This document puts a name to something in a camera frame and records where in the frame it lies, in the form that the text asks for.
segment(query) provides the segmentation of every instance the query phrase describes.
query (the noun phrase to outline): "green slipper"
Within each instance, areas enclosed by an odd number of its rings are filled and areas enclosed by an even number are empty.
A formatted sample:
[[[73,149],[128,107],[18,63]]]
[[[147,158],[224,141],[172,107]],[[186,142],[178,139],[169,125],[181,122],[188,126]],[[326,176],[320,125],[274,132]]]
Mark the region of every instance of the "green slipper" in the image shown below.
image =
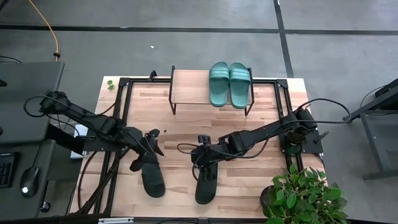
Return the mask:
[[[229,85],[228,64],[225,62],[215,63],[209,71],[210,103],[221,107],[226,104]]]
[[[251,84],[248,69],[239,62],[232,63],[229,67],[229,80],[232,106],[236,109],[245,109],[248,105],[248,93]]]

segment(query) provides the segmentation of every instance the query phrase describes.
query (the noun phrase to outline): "concrete floor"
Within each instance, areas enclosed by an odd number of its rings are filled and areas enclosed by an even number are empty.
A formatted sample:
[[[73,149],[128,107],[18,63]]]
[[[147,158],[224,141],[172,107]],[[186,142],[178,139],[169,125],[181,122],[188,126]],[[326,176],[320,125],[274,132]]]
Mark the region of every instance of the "concrete floor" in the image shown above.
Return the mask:
[[[273,0],[41,0],[51,24],[66,26],[199,27],[277,29]],[[392,0],[280,0],[286,29],[396,30],[398,2]],[[10,1],[0,23],[43,24],[25,0]],[[60,90],[93,110],[103,76],[169,75],[177,68],[208,69],[215,61],[240,61],[255,77],[287,77],[279,34],[189,32],[56,32],[65,73]],[[340,101],[351,111],[375,87],[397,78],[396,35],[287,35],[294,77],[304,78],[309,98]],[[23,62],[53,60],[48,31],[0,30],[0,55]],[[314,103],[316,119],[341,119],[337,106]],[[363,182],[377,171],[361,122],[320,124],[326,173],[348,200],[351,218],[397,223],[398,178]],[[62,191],[63,186],[54,184]],[[69,194],[54,203],[65,213]]]

